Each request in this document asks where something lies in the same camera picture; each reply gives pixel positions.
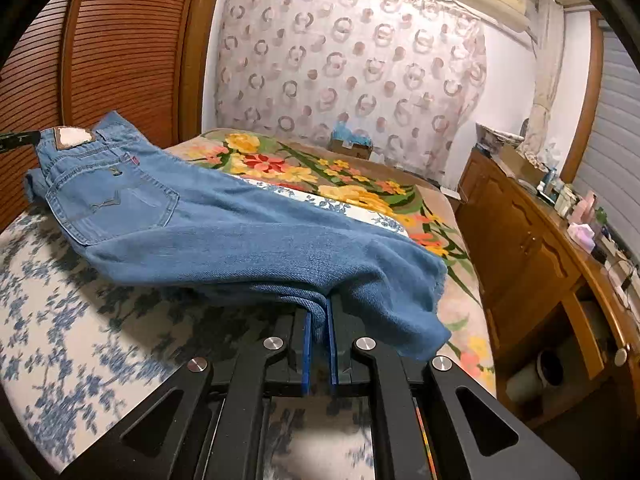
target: blue floral pattern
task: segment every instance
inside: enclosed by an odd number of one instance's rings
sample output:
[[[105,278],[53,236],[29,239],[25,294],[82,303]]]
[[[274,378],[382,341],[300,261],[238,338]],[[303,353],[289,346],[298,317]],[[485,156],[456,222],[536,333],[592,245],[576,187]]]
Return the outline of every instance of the blue floral pattern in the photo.
[[[406,235],[377,213],[249,182]],[[231,358],[269,335],[277,316],[210,306],[193,290],[116,286],[73,251],[44,210],[18,217],[0,234],[0,248],[0,382],[23,428],[58,471],[185,361],[203,354]],[[344,460],[332,461],[324,478],[373,478],[366,401],[334,402],[327,396],[273,401],[265,478],[304,478],[296,464],[326,467],[325,453]],[[318,438],[309,447],[300,436],[315,426],[321,431],[312,432]]]

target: jeans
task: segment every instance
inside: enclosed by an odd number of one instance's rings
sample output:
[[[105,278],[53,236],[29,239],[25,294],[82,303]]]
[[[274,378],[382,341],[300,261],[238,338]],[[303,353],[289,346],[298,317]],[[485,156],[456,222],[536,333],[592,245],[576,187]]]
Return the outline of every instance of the jeans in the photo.
[[[446,266],[412,240],[191,165],[116,112],[94,133],[58,150],[44,130],[26,192],[114,282],[192,287],[219,306],[293,303],[312,314],[316,340],[337,293],[402,354],[427,359],[449,338],[436,316]]]

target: gray roller shutter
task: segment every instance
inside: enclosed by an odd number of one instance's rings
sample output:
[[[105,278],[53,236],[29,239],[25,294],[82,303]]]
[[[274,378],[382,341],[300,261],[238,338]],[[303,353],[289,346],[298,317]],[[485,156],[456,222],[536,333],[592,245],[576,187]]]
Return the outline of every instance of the gray roller shutter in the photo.
[[[574,180],[598,196],[608,223],[640,256],[640,73],[606,22],[600,97]]]

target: tied curtain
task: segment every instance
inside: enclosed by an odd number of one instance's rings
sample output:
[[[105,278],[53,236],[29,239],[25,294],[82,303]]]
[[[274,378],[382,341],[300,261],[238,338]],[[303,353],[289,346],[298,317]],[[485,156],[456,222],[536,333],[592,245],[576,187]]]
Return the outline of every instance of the tied curtain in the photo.
[[[437,181],[482,94],[482,22],[437,0],[226,0],[219,126],[326,148],[338,121],[372,160]]]
[[[518,147],[538,166],[538,153],[545,145],[551,107],[556,98],[564,51],[564,9],[555,0],[538,1],[538,47],[536,86],[525,139]]]

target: bed sheet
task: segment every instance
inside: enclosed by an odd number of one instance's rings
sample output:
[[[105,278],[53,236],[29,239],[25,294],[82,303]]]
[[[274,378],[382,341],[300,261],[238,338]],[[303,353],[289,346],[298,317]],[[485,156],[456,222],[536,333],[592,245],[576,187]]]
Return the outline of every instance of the bed sheet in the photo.
[[[284,157],[278,156],[281,147]],[[458,256],[448,264],[446,291],[439,304],[438,316],[453,333],[441,353],[495,393],[486,325],[474,299],[477,280],[468,260],[461,257],[466,254],[462,240],[439,192],[402,184],[402,179],[388,178],[380,181],[386,186],[378,185],[375,171],[357,170],[348,160],[319,160],[244,132],[212,132],[169,151],[195,164],[249,178],[265,191],[411,235],[418,242],[417,224],[422,222],[422,233],[433,232],[422,241],[439,242],[423,244],[426,249],[441,251],[446,261],[454,258],[452,254]],[[268,160],[263,160],[265,153]],[[247,173],[247,168],[261,173]],[[349,175],[358,183],[368,179],[378,186],[370,188],[377,197],[359,189],[347,200],[340,194],[344,189],[332,186],[336,181],[325,183],[325,176],[335,176],[327,171]],[[318,187],[305,189],[303,184]],[[338,191],[323,194],[320,186]],[[421,205],[410,213],[417,202]],[[259,308],[216,308],[182,289],[116,286],[72,250],[44,210],[24,213],[0,234],[0,254],[0,381],[18,420],[56,470],[68,465],[180,364],[196,355],[232,357],[245,344],[270,335],[276,315]],[[321,367],[316,375],[313,396],[272,402],[264,478],[372,479],[367,401],[332,399],[322,388],[326,377]]]

